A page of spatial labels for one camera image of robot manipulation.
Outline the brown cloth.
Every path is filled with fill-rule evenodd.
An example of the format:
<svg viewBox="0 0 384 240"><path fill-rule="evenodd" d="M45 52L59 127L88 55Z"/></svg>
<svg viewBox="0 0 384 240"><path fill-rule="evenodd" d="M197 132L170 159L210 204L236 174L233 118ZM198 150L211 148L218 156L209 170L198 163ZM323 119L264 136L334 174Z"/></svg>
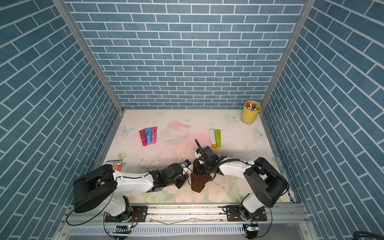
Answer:
<svg viewBox="0 0 384 240"><path fill-rule="evenodd" d="M201 176L198 175L197 165L199 164L199 160L195 159L193 162L193 172L191 174L191 189L194 192L200 193L204 188L207 182L212 179L212 176L209 174L203 174Z"/></svg>

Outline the white orange-cap toothpaste tube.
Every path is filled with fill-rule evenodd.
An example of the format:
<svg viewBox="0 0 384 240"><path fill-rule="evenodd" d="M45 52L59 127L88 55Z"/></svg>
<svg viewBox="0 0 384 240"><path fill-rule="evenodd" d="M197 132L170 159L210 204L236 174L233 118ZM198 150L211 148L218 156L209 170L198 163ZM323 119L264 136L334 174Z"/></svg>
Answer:
<svg viewBox="0 0 384 240"><path fill-rule="evenodd" d="M214 128L208 129L208 134L209 134L211 146L215 149L217 147L215 129Z"/></svg>

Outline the green toothpaste tube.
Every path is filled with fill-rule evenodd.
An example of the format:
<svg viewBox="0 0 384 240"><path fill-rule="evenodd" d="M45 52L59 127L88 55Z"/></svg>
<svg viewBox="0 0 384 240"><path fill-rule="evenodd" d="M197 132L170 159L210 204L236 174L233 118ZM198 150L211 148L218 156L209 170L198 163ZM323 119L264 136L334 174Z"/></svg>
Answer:
<svg viewBox="0 0 384 240"><path fill-rule="evenodd" d="M214 134L215 134L215 139L216 139L216 147L220 148L221 145L222 145L222 142L221 142L221 130L214 129Z"/></svg>

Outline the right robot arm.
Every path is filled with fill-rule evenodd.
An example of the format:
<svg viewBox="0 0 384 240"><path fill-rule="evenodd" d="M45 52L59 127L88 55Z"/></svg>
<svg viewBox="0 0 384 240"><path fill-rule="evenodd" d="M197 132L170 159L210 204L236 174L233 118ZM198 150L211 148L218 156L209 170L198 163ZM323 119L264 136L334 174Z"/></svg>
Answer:
<svg viewBox="0 0 384 240"><path fill-rule="evenodd" d="M251 164L226 156L218 157L208 146L198 146L195 156L199 162L199 177L218 174L247 181L252 191L240 204L243 215L253 214L262 207L272 208L289 190L288 181L265 158L259 157Z"/></svg>

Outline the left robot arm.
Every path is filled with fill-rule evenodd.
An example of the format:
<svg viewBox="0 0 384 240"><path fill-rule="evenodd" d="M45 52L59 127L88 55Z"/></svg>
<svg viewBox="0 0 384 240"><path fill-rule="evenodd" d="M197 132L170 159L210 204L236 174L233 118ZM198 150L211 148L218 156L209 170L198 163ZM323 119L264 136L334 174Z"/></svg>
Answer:
<svg viewBox="0 0 384 240"><path fill-rule="evenodd" d="M140 191L160 192L168 186L180 189L189 177L191 162L173 163L163 170L144 174L128 174L103 165L74 181L74 212L85 213L93 209L106 212L112 217L131 211L127 196L121 193Z"/></svg>

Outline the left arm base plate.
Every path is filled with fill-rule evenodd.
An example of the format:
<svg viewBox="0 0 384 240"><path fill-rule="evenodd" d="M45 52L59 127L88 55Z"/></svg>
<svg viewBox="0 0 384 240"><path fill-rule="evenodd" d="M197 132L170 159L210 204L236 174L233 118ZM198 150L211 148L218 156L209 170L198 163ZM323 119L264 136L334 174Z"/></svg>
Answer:
<svg viewBox="0 0 384 240"><path fill-rule="evenodd" d="M105 216L106 223L142 223L145 222L148 213L148 206L131 206L131 210L113 217L109 214Z"/></svg>

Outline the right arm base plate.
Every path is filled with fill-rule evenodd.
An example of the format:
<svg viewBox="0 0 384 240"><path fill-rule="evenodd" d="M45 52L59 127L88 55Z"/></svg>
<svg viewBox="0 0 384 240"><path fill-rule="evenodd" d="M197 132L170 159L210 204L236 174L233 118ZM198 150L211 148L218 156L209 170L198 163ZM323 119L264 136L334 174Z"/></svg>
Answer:
<svg viewBox="0 0 384 240"><path fill-rule="evenodd" d="M267 221L267 215L264 207L256 210L254 213L248 212L242 205L227 205L223 207L222 210L225 212L228 222Z"/></svg>

